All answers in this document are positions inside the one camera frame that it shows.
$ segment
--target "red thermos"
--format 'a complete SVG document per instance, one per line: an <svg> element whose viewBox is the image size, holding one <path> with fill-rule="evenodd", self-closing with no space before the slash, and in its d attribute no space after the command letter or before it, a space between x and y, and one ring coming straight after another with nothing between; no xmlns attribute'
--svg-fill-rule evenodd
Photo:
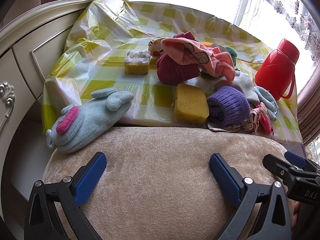
<svg viewBox="0 0 320 240"><path fill-rule="evenodd" d="M299 51L290 41L283 39L278 48L273 50L255 76L257 86L263 87L279 100L291 97L294 84L294 66L299 58ZM291 83L287 96L283 94Z"/></svg>

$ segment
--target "pink ear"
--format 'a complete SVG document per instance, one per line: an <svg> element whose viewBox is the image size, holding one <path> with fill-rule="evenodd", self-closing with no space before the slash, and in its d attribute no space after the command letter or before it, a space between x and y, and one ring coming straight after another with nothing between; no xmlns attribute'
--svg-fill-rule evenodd
<svg viewBox="0 0 320 240"><path fill-rule="evenodd" d="M56 127L57 134L62 134L66 130L68 130L70 125L73 123L73 121L77 117L78 112L79 112L78 106L74 106L73 108L71 108L69 110L69 112L66 114L66 116L62 119L62 121L60 123L58 123L58 125Z"/></svg>

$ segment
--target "purple knitted sock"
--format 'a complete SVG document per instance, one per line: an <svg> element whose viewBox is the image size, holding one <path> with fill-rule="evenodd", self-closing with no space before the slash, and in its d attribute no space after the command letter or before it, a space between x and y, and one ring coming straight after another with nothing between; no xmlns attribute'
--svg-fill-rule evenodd
<svg viewBox="0 0 320 240"><path fill-rule="evenodd" d="M223 86L207 98L209 120L220 127L236 124L249 117L250 105L240 91Z"/></svg>

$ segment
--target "pink towel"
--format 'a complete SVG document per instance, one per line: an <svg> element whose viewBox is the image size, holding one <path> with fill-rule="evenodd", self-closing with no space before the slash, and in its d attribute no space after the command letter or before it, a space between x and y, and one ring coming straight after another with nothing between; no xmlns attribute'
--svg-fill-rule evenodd
<svg viewBox="0 0 320 240"><path fill-rule="evenodd" d="M225 76L231 82L235 78L235 68L228 52L220 52L218 47L207 48L198 41L186 38L165 38L161 47L180 65L198 64L213 77Z"/></svg>

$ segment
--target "fabric seat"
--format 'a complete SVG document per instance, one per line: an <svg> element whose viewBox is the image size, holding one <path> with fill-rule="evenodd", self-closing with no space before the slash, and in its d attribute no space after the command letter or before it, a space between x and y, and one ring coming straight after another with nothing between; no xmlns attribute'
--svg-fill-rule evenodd
<svg viewBox="0 0 320 240"><path fill-rule="evenodd" d="M85 148L68 155L57 150L44 172L52 183L74 175L97 152L108 160L82 210L102 239L212 240L234 208L224 199L209 158L220 153L242 176L271 185L262 165L266 154L284 159L283 146L264 137L175 127L113 127ZM292 213L293 201L289 200ZM57 209L76 239L60 204ZM259 210L255 205L252 226ZM242 239L250 228L243 232Z"/></svg>

